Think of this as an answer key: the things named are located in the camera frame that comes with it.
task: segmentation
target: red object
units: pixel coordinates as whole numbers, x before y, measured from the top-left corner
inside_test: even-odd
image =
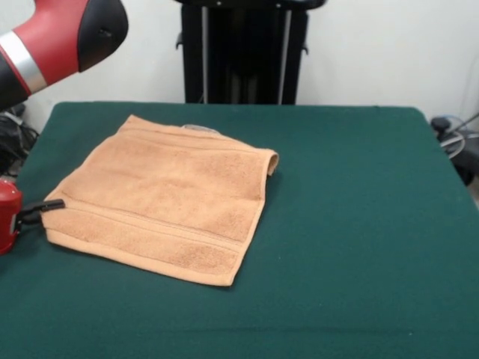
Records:
[[[52,85],[79,71],[79,29],[88,0],[35,0],[35,4],[33,17],[13,31]]]
[[[15,243],[16,215],[22,210],[22,192],[11,182],[0,180],[0,255]]]

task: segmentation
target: black stand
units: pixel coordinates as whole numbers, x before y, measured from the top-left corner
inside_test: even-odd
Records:
[[[178,0],[186,102],[295,104],[307,10],[326,0]]]

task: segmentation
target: white wall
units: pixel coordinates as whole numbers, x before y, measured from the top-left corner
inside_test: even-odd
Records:
[[[184,100],[182,55],[174,49],[179,4],[123,3],[126,42],[95,68],[34,95],[28,108],[37,128],[64,100]],[[32,0],[0,0],[0,32],[33,10]],[[477,0],[329,0],[311,13],[298,103],[407,105],[428,117],[467,117],[479,109],[478,12]]]

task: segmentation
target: orange towel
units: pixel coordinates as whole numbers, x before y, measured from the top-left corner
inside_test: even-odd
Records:
[[[131,116],[47,197],[48,240],[183,280],[230,286],[278,154]]]

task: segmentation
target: green table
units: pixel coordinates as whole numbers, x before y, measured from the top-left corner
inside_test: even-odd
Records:
[[[479,217],[410,108],[60,104],[18,181],[41,200],[129,114],[281,154],[235,284],[26,230],[0,257],[0,358],[479,358]]]

